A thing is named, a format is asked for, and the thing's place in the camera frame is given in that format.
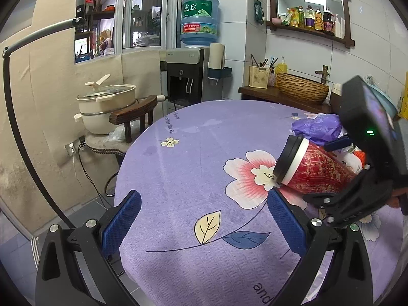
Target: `wooden countertop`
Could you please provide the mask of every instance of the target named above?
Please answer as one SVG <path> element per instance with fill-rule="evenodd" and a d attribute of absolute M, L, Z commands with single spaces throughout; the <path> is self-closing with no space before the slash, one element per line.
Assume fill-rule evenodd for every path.
<path fill-rule="evenodd" d="M 276 102 L 278 104 L 290 106 L 293 108 L 302 109 L 312 113 L 324 113 L 330 114 L 331 108 L 327 104 L 316 105 L 309 102 L 299 101 L 286 95 L 283 95 L 279 92 L 279 89 L 276 87 L 268 88 L 256 88 L 244 86 L 238 89 L 238 92 L 242 94 L 242 99 L 252 99 L 251 97 L 266 100 L 269 102 Z"/>

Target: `blue gripper pad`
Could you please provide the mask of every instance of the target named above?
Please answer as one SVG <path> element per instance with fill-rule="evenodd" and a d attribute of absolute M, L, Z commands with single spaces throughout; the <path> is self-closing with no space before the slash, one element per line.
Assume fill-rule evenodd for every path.
<path fill-rule="evenodd" d="M 142 198 L 137 191 L 133 191 L 132 195 L 103 231 L 101 250 L 104 257 L 118 251 L 136 216 L 139 214 L 140 208 L 142 208 Z"/>
<path fill-rule="evenodd" d="M 280 231 L 286 239 L 290 250 L 301 257 L 307 251 L 306 233 L 290 208 L 284 203 L 275 189 L 268 193 L 268 208 Z"/>

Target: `silver screw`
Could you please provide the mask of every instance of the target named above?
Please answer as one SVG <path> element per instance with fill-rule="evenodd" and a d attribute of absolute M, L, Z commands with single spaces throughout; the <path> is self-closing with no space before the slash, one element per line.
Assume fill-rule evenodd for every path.
<path fill-rule="evenodd" d="M 359 230 L 358 225 L 357 225 L 356 223 L 350 224 L 350 229 L 351 229 L 352 231 L 354 231 L 354 232 L 356 232 L 356 231 Z"/>
<path fill-rule="evenodd" d="M 319 219 L 312 219 L 312 224 L 314 225 L 314 226 L 321 226 L 322 225 L 322 221 L 321 220 L 319 220 Z"/>
<path fill-rule="evenodd" d="M 86 223 L 86 226 L 87 226 L 88 228 L 93 228 L 94 226 L 96 226 L 96 220 L 94 220 L 94 219 L 89 220 L 89 221 Z"/>
<path fill-rule="evenodd" d="M 53 224 L 52 226 L 50 226 L 50 231 L 52 233 L 56 232 L 58 230 L 58 224 Z"/>

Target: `woven basin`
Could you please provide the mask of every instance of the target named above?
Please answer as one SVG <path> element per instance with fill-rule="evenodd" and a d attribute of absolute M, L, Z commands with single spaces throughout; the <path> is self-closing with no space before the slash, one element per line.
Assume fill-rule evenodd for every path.
<path fill-rule="evenodd" d="M 279 73 L 276 86 L 288 97 L 314 104 L 322 104 L 329 93 L 327 85 L 289 73 Z"/>

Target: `round table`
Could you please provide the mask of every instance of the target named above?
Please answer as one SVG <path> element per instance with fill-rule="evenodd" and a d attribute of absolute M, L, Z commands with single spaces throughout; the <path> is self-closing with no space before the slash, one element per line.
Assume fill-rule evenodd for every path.
<path fill-rule="evenodd" d="M 155 122 L 129 148 L 115 205 L 132 189 L 142 209 L 120 254 L 129 277 L 156 306 L 268 305 L 299 261 L 265 199 L 299 109 L 246 100 L 209 101 Z M 309 216 L 316 209 L 281 187 Z M 358 221 L 370 257 L 374 299 L 394 272 L 401 211 L 384 206 Z M 327 252 L 307 300 L 327 272 Z M 261 286 L 266 291 L 257 294 Z"/>

